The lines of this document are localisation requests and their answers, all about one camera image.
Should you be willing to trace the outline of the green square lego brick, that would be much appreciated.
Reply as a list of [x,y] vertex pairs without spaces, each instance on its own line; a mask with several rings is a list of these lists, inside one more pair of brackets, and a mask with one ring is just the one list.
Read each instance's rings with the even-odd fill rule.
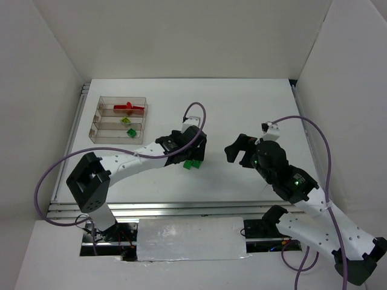
[[183,164],[183,167],[184,167],[185,169],[190,170],[191,167],[192,167],[192,164],[193,164],[193,161],[192,161],[192,160],[186,160],[186,161],[184,162],[184,164]]

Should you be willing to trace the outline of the dark green small lego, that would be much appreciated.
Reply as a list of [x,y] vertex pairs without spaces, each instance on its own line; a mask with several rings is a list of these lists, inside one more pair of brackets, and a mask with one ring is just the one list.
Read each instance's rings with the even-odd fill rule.
[[136,130],[134,130],[134,129],[129,129],[129,130],[126,132],[126,134],[127,134],[129,137],[131,137],[131,138],[135,138],[135,137],[137,136],[137,132],[136,132]]

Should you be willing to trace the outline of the lime rounded lego brick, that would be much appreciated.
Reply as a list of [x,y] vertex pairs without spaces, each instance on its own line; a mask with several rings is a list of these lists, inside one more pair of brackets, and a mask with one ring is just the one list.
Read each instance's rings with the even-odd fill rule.
[[122,124],[130,124],[130,123],[131,123],[130,119],[127,118],[127,117],[121,118],[121,119],[120,119],[120,122],[121,122]]

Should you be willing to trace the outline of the red rounded lego brick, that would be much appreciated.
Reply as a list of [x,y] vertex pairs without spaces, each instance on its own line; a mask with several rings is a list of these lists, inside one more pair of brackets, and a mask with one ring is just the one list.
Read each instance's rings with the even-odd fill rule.
[[127,102],[126,104],[126,113],[128,115],[133,115],[133,114],[143,115],[144,111],[145,111],[145,108],[143,106],[135,106],[131,102]]

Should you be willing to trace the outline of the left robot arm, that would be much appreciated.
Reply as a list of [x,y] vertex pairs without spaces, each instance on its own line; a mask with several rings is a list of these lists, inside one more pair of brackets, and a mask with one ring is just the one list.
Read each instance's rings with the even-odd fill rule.
[[110,190],[133,197],[135,203],[226,203],[254,201],[252,175],[237,172],[220,153],[205,161],[207,137],[196,125],[173,130],[170,135],[133,153],[99,156],[84,154],[66,180],[80,211],[87,214],[104,240],[128,229],[118,224],[108,207]]

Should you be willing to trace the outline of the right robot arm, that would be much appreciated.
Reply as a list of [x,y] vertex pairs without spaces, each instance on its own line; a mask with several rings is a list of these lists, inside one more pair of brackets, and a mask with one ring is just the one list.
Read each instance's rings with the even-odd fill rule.
[[263,220],[278,233],[295,238],[332,260],[346,282],[364,284],[386,254],[386,239],[357,226],[306,171],[289,164],[285,150],[277,142],[249,138],[245,159],[278,196],[309,215],[318,226],[300,221],[278,205],[272,206]]

